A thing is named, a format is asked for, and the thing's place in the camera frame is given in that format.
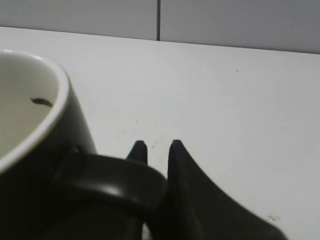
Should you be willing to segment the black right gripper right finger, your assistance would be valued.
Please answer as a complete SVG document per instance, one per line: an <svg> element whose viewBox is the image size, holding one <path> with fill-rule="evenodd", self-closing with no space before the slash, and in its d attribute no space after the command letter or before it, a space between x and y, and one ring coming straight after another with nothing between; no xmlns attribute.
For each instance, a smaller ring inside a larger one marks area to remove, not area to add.
<svg viewBox="0 0 320 240"><path fill-rule="evenodd" d="M179 240L285 240L277 227L234 201L173 140L167 180Z"/></svg>

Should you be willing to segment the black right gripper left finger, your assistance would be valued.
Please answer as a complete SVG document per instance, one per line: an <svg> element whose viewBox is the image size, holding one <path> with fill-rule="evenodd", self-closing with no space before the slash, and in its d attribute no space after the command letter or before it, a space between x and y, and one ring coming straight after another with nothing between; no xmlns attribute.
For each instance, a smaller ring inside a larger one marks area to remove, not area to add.
<svg viewBox="0 0 320 240"><path fill-rule="evenodd" d="M131 148L126 159L138 163L148 164L148 149L143 140L137 140Z"/></svg>

